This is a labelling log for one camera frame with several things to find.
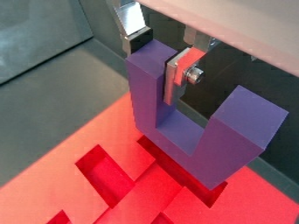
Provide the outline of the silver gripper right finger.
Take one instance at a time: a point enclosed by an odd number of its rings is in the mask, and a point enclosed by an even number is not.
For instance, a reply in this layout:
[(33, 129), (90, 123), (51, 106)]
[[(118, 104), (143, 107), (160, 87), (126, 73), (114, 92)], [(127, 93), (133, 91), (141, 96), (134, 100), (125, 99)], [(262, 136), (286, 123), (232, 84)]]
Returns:
[(169, 105), (178, 102), (189, 83), (197, 85), (202, 81), (205, 72), (198, 67), (198, 63), (220, 43), (213, 36), (190, 26), (185, 29), (184, 40), (192, 47), (182, 50), (166, 64), (164, 101)]

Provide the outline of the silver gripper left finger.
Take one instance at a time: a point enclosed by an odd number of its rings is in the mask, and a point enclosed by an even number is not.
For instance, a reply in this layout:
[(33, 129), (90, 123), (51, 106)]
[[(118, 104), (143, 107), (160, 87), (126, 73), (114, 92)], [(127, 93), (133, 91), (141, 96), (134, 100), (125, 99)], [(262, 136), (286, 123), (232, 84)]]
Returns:
[(106, 0), (121, 32), (123, 50), (135, 53), (154, 40), (154, 30), (146, 25), (141, 3), (135, 0)]

